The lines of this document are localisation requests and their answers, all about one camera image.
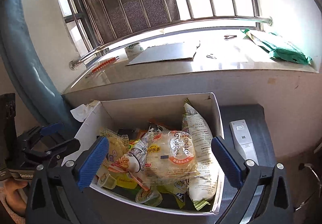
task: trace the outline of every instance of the green package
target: green package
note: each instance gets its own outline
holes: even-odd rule
[[[171,183],[167,185],[160,185],[160,186],[157,186],[157,189],[160,193],[173,194],[180,209],[182,209],[186,204],[185,194],[187,192],[187,188],[184,181],[177,181],[175,183]]]
[[[303,65],[311,64],[312,58],[305,56],[299,49],[282,37],[271,32],[259,32],[255,30],[245,29],[245,33],[256,45],[266,51],[269,51],[271,59],[282,59],[285,61],[295,62]]]

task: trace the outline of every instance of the white cardboard box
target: white cardboard box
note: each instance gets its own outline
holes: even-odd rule
[[[88,150],[91,147],[96,140],[96,136],[99,135],[100,130],[106,127],[116,132],[119,128],[147,129],[148,120],[153,118],[164,125],[181,129],[182,114],[185,111],[184,101],[186,98],[189,98],[192,106],[207,121],[213,136],[220,135],[224,137],[218,103],[212,92],[102,101],[97,104],[86,118],[75,136],[80,141],[80,149],[65,157],[63,163],[68,160],[75,161],[84,150]],[[137,204],[123,196],[113,193],[112,190],[109,191],[99,188],[95,182],[91,183],[91,188],[118,201],[152,211],[178,215],[213,215],[219,212],[223,194],[223,183],[224,173],[220,169],[216,195],[209,212],[150,207],[144,204]]]

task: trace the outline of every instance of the remote control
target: remote control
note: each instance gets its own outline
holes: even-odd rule
[[[258,160],[245,120],[231,121],[229,123],[235,149],[245,160],[253,160],[258,165]]]

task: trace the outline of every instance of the green plastic bag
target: green plastic bag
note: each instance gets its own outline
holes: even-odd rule
[[[271,59],[282,59],[285,61],[295,62],[303,65],[311,64],[312,58],[305,56],[299,49],[282,37],[271,32],[259,32],[245,29],[245,33],[256,45],[269,52]]]

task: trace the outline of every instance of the human hand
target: human hand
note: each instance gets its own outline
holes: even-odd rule
[[[16,181],[14,178],[7,179],[3,184],[8,206],[22,217],[25,215],[26,203],[22,200],[17,190],[24,188],[27,184],[27,181]]]

